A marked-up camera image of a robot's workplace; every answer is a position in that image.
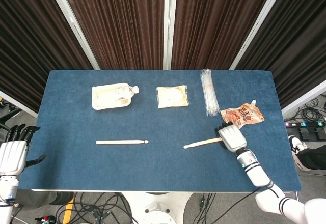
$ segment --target bundle of straws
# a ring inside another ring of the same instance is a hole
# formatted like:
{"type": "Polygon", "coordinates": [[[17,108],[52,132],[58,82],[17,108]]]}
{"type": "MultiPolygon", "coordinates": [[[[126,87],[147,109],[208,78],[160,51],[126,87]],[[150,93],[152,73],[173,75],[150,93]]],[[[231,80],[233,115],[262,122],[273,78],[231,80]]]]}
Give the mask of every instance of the bundle of straws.
{"type": "Polygon", "coordinates": [[[202,81],[204,91],[206,115],[216,116],[220,112],[220,107],[216,98],[210,70],[202,70],[202,73],[200,74],[200,79],[202,81]]]}

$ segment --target blue tablecloth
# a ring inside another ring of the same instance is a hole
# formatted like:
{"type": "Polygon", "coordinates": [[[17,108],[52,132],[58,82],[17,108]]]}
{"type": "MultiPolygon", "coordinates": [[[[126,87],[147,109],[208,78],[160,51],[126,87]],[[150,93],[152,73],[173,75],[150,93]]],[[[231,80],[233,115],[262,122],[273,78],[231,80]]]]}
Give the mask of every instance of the blue tablecloth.
{"type": "MultiPolygon", "coordinates": [[[[300,190],[275,85],[267,71],[213,70],[221,109],[257,100],[265,117],[241,129],[272,180],[300,190]]],[[[221,115],[207,117],[200,70],[56,70],[50,73],[23,189],[111,191],[252,191],[236,155],[219,144],[183,149],[215,137],[221,115]],[[94,110],[92,86],[126,82],[140,93],[124,108],[94,110]],[[156,87],[187,85],[189,106],[158,109],[156,87]],[[146,145],[96,145],[96,140],[147,139],[146,145]]]]}

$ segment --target black pants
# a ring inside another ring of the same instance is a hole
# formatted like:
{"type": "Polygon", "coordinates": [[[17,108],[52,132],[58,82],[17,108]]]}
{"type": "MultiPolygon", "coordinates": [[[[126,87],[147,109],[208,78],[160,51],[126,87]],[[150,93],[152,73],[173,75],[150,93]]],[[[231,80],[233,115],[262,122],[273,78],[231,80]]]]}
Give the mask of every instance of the black pants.
{"type": "Polygon", "coordinates": [[[317,149],[304,149],[297,156],[306,168],[326,170],[326,145],[317,149]]]}

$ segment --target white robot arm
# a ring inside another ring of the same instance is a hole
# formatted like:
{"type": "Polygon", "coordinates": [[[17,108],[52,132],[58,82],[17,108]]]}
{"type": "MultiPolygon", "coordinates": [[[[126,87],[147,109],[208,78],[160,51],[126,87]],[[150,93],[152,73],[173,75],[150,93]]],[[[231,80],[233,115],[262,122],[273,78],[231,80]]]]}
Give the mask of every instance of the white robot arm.
{"type": "Polygon", "coordinates": [[[256,187],[267,190],[256,195],[259,208],[265,212],[281,214],[297,224],[322,223],[326,219],[326,199],[314,199],[305,205],[285,196],[284,192],[269,178],[255,154],[246,148],[247,141],[240,130],[232,124],[223,124],[218,133],[228,150],[237,154],[237,160],[256,187]]]}
{"type": "Polygon", "coordinates": [[[30,141],[40,127],[28,126],[21,134],[25,124],[12,127],[0,145],[0,223],[11,223],[13,207],[22,208],[15,202],[18,178],[24,168],[40,163],[45,155],[26,162],[30,141]]]}

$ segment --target floor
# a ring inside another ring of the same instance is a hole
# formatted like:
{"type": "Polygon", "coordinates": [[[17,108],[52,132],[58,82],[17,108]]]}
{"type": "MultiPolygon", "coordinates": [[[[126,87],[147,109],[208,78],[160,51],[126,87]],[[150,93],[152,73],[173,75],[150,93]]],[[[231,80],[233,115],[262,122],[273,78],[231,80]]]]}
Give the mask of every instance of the floor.
{"type": "MultiPolygon", "coordinates": [[[[324,105],[326,102],[326,97],[318,96],[319,106],[324,105]]],[[[0,109],[0,116],[6,113],[5,109],[0,109]]],[[[285,115],[286,117],[292,116],[295,111],[292,111],[285,115]]],[[[36,118],[28,115],[25,112],[21,112],[16,117],[10,119],[7,122],[8,126],[13,126],[15,124],[26,123],[27,125],[35,125],[36,118]]],[[[5,138],[5,131],[0,130],[0,141],[5,138]]],[[[310,148],[317,148],[325,144],[325,142],[309,142],[307,143],[310,148]]],[[[323,174],[326,175],[326,171],[311,171],[310,173],[323,174]]],[[[308,175],[304,172],[298,170],[298,174],[302,184],[302,191],[299,193],[300,201],[305,203],[306,201],[313,198],[326,198],[326,177],[324,176],[313,176],[308,175]]],[[[210,212],[208,213],[207,223],[212,223],[217,217],[219,217],[224,211],[226,211],[232,204],[241,199],[246,194],[244,193],[218,193],[216,198],[211,206],[210,212]]],[[[287,194],[290,197],[294,197],[294,193],[287,194]]],[[[84,201],[87,203],[93,203],[99,193],[88,192],[85,194],[84,201]]],[[[184,212],[184,223],[193,223],[194,218],[199,211],[199,203],[202,194],[196,193],[193,194],[190,200],[187,203],[185,212],[184,212]]],[[[22,210],[18,214],[18,218],[24,220],[25,222],[32,224],[36,223],[34,218],[41,217],[45,215],[55,215],[58,210],[58,206],[45,205],[38,209],[34,210],[22,210]]],[[[120,220],[120,223],[129,223],[128,218],[122,216],[123,213],[117,213],[117,218],[120,220]]],[[[13,222],[14,224],[21,223],[17,220],[13,222]]],[[[107,219],[105,223],[115,223],[112,219],[107,219]]],[[[265,213],[261,211],[255,203],[254,194],[244,201],[236,205],[230,212],[228,212],[218,223],[279,223],[286,224],[292,223],[287,220],[285,217],[265,213]]]]}

